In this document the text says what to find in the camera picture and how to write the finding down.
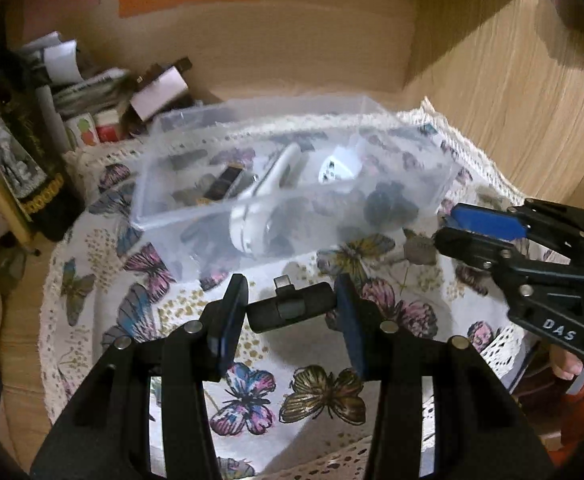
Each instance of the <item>white power adapter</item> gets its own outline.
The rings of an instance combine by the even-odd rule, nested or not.
[[[363,168],[355,150],[338,146],[334,153],[323,161],[319,170],[319,182],[335,182],[338,180],[353,180]]]

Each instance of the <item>transparent plastic container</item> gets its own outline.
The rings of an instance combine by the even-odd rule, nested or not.
[[[165,142],[130,220],[179,282],[393,232],[435,214],[459,169],[364,96],[231,100],[167,112],[150,134]]]

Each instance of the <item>wooden surface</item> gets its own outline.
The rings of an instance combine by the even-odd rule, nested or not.
[[[338,87],[366,92],[395,109],[415,107],[428,95],[450,123],[485,150],[525,193],[584,206],[584,36],[564,30],[548,0],[513,0],[504,7],[504,0],[419,0],[419,6],[410,11],[415,13],[413,30],[405,14],[392,18],[393,12],[405,11],[400,4],[403,0],[350,1],[351,12],[359,20],[371,16],[365,14],[370,6],[384,10],[354,34],[350,45],[333,52],[320,44],[303,44],[276,24],[274,30],[280,36],[268,41],[291,42],[301,49],[298,62],[285,73],[300,73],[313,80],[319,91]],[[115,0],[104,3],[115,5]],[[245,70],[241,72],[240,65],[233,68],[219,60],[224,69],[213,66],[216,45],[229,42],[236,51],[232,62],[253,67],[253,82],[259,79],[259,70],[267,72],[267,66],[259,68],[261,60],[273,62],[277,54],[276,43],[250,50],[254,42],[241,34],[243,27],[254,27],[249,21],[239,20],[224,30],[210,27],[208,18],[219,12],[214,9],[194,9],[194,17],[187,20],[181,20],[175,11],[163,26],[185,27],[179,55],[189,54],[195,64],[197,59],[203,60],[203,80],[217,95],[306,89],[290,88],[284,80],[268,80],[250,88],[241,85]],[[296,17],[304,20],[313,12],[327,12],[325,0],[313,0],[297,9]],[[274,7],[265,16],[269,20],[281,17]],[[149,34],[142,27],[152,30],[153,14],[137,19],[138,30],[128,31],[136,38],[133,44],[117,43],[116,37],[109,42],[96,36],[79,38],[102,46],[99,54],[105,60],[113,59],[116,50],[127,56],[124,61],[132,68],[142,70],[143,38]],[[86,20],[74,25],[88,32]],[[107,32],[107,22],[97,19],[94,23],[93,31],[106,27]],[[408,28],[403,30],[402,23]],[[345,25],[334,22],[330,30]],[[315,27],[308,30],[319,33]],[[366,37],[370,31],[373,40]],[[411,46],[411,56],[405,57],[405,44]],[[167,45],[162,53],[176,53],[177,45]],[[303,55],[311,48],[318,48],[325,57],[323,81],[312,73],[316,64],[303,63]],[[379,71],[384,65],[387,70]],[[36,353],[40,287],[47,268],[46,252],[30,259],[25,279],[8,302],[0,336],[6,410],[24,466],[29,466],[49,427]]]

